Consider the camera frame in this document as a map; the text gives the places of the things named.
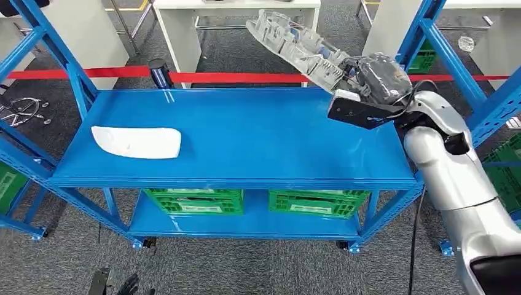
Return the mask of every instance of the black cable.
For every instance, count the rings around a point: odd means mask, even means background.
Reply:
[[[418,81],[418,83],[416,83],[416,84],[412,87],[412,90],[411,90],[410,94],[408,95],[408,96],[409,96],[409,100],[408,100],[408,102],[407,102],[405,108],[403,109],[403,111],[401,111],[399,114],[388,116],[387,119],[395,119],[395,118],[398,118],[399,116],[405,114],[405,112],[407,112],[407,109],[409,108],[409,106],[414,102],[414,96],[415,96],[416,93],[418,92],[418,89],[419,89],[420,86],[422,86],[424,83],[429,83],[429,84],[431,84],[431,86],[432,86],[433,89],[434,89],[434,92],[438,93],[438,91],[439,91],[438,86],[437,86],[436,83],[434,83],[432,80],[421,80],[421,81]]]
[[[416,248],[416,230],[418,229],[418,223],[420,223],[420,210],[423,204],[423,197],[425,196],[425,187],[421,192],[420,203],[418,209],[416,209],[416,216],[414,217],[414,225],[412,226],[412,240],[410,242],[410,266],[409,266],[409,292],[408,295],[412,295],[412,283],[414,281],[414,249]]]

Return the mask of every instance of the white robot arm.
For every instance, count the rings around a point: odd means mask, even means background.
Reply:
[[[404,149],[440,210],[469,295],[521,294],[521,231],[472,146],[463,118],[434,91],[414,87],[394,58],[351,57],[277,12],[259,11],[250,33],[333,94],[327,116],[366,129],[394,121]]]

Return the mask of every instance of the red barrier tape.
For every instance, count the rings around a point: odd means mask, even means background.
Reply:
[[[124,66],[121,68],[85,69],[91,78],[136,78],[149,77],[147,66]],[[170,73],[173,82],[180,83],[301,83],[309,82],[301,74],[267,73]],[[453,81],[451,75],[410,75],[411,81],[432,80],[434,82]],[[44,69],[11,72],[7,77],[19,80],[68,79],[62,69]],[[476,81],[505,80],[509,76],[473,76]]]

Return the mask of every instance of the shelf foot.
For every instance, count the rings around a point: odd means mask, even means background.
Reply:
[[[454,256],[454,250],[452,249],[452,244],[450,240],[447,238],[445,240],[441,240],[438,242],[440,246],[440,250],[443,256]]]
[[[155,249],[156,242],[157,242],[157,238],[148,237],[148,238],[145,238],[143,241],[134,241],[134,243],[132,244],[132,248],[134,248],[136,250],[141,250],[143,247],[149,248],[149,249],[154,247],[154,249]]]
[[[341,250],[345,250],[351,254],[359,254],[360,246],[359,244],[355,244],[353,242],[348,241],[337,241],[337,247]]]
[[[49,236],[49,232],[48,232],[47,228],[40,227],[40,230],[41,230],[41,232],[39,232],[38,234],[33,233],[31,235],[31,239],[33,241],[39,241],[39,240],[42,240],[42,238],[47,238]]]

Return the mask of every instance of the green plastic crate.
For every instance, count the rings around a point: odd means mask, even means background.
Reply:
[[[236,189],[145,189],[166,214],[243,214],[243,191]]]
[[[270,210],[350,218],[369,191],[270,191]]]
[[[416,55],[416,58],[407,70],[408,74],[427,74],[434,62],[436,61],[436,51],[428,40],[425,40],[423,45]]]
[[[0,162],[0,213],[6,214],[18,191],[27,182],[27,177]]]
[[[521,133],[490,153],[483,163],[521,161]],[[488,177],[503,203],[512,213],[521,209],[521,167],[485,167]]]

